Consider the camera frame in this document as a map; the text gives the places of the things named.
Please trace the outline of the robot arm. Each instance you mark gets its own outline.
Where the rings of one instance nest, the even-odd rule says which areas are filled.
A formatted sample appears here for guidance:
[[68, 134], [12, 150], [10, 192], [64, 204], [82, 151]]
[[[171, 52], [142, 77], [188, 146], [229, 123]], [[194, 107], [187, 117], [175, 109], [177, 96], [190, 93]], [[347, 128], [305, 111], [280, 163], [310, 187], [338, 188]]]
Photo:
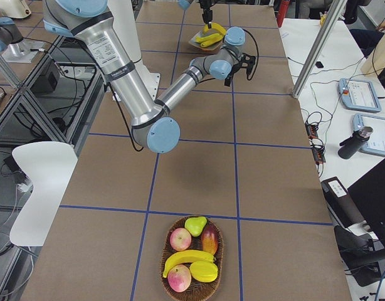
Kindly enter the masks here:
[[[177, 3], [179, 7], [183, 10], [187, 10], [191, 4], [193, 3], [193, 0], [178, 0]], [[213, 3], [211, 0], [198, 0], [199, 6], [202, 9], [202, 18], [204, 21], [204, 24], [207, 24], [208, 26], [212, 24], [213, 22], [213, 12], [211, 10]]]
[[129, 50], [139, 49], [134, 13], [129, 1], [43, 1], [45, 29], [82, 41], [103, 77], [129, 111], [131, 136], [152, 152], [173, 150], [180, 137], [170, 111], [206, 76], [226, 80], [243, 59], [245, 32], [231, 27], [217, 54], [195, 58], [188, 69], [157, 99], [140, 77]]

